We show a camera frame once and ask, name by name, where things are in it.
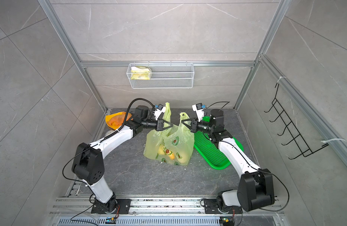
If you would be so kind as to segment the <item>yellow-green pear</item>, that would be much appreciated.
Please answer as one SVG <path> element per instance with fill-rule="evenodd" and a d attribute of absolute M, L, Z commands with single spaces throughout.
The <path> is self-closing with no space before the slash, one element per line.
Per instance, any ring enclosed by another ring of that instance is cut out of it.
<path fill-rule="evenodd" d="M 165 145 L 161 144 L 159 146 L 157 154 L 158 155 L 166 155 L 166 147 L 165 147 Z"/>

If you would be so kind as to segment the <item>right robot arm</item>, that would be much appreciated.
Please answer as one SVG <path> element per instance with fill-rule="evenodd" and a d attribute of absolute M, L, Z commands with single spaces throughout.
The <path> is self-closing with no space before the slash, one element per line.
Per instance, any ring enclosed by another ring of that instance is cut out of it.
<path fill-rule="evenodd" d="M 273 175 L 268 169 L 261 169 L 240 150 L 233 136 L 225 129 L 224 112 L 213 109 L 210 120 L 204 121 L 204 109 L 201 103 L 192 106 L 195 118 L 182 120 L 193 133 L 207 133 L 209 140 L 223 153 L 240 177 L 236 190 L 224 191 L 217 196 L 220 212 L 230 211 L 232 207 L 241 207 L 252 211 L 275 203 Z"/>

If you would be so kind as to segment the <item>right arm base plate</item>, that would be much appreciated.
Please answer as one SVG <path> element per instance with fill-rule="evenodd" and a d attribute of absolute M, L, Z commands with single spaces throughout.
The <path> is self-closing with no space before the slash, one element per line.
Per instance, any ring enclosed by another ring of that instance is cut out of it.
<path fill-rule="evenodd" d="M 242 214 L 243 210 L 239 206 L 226 206 L 223 201 L 217 199 L 203 198 L 200 205 L 204 208 L 205 214 Z"/>

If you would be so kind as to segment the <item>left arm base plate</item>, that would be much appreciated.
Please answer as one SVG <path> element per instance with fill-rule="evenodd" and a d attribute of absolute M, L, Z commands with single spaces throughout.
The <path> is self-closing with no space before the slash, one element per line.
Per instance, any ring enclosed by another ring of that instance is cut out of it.
<path fill-rule="evenodd" d="M 119 214 L 128 214 L 131 206 L 131 201 L 131 199 L 114 199 L 110 200 L 108 203 L 102 203 L 95 199 L 91 213 L 114 214 L 119 211 Z"/>

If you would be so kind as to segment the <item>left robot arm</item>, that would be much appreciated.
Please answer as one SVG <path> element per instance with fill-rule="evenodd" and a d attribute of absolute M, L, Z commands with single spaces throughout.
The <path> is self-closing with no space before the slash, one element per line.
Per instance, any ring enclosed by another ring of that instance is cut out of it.
<path fill-rule="evenodd" d="M 72 159 L 71 171 L 85 183 L 94 195 L 92 213 L 113 213 L 118 210 L 116 195 L 105 180 L 105 158 L 124 142 L 134 138 L 144 129 L 165 131 L 173 124 L 161 119 L 168 112 L 169 104 L 155 105 L 151 112 L 147 106 L 140 105 L 133 114 L 121 114 L 116 123 L 119 127 L 111 134 L 90 144 L 81 143 Z"/>

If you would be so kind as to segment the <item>yellow-green plastic bag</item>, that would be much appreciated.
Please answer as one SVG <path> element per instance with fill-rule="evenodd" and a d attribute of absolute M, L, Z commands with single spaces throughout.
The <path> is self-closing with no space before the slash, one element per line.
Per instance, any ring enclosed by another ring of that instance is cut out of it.
<path fill-rule="evenodd" d="M 143 155 L 151 160 L 160 161 L 171 165 L 180 165 L 176 153 L 186 152 L 192 156 L 194 150 L 195 135 L 192 132 L 185 132 L 183 125 L 173 125 L 172 128 L 164 131 L 151 130 L 146 136 L 146 144 Z M 166 147 L 166 155 L 158 155 L 159 146 Z M 175 159 L 168 157 L 170 152 L 175 153 Z"/>

